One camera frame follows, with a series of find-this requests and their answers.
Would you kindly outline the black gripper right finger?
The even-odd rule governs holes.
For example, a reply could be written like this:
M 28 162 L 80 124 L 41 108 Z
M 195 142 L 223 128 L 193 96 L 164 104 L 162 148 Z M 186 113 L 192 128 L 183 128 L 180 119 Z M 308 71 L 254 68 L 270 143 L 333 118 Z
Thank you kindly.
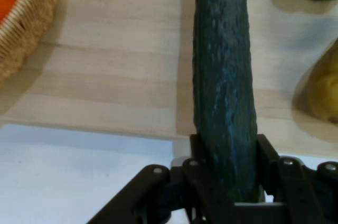
M 337 223 L 337 162 L 308 168 L 291 156 L 280 156 L 267 137 L 257 137 L 261 184 L 281 203 L 286 223 Z

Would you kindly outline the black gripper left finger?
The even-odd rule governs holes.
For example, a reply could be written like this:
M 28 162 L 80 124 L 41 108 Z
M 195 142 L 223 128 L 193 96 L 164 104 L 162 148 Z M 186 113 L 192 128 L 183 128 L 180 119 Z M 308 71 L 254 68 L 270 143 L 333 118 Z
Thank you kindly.
M 89 223 L 167 223 L 178 209 L 190 223 L 234 223 L 234 203 L 206 166 L 201 136 L 191 135 L 190 146 L 179 166 L 144 167 Z

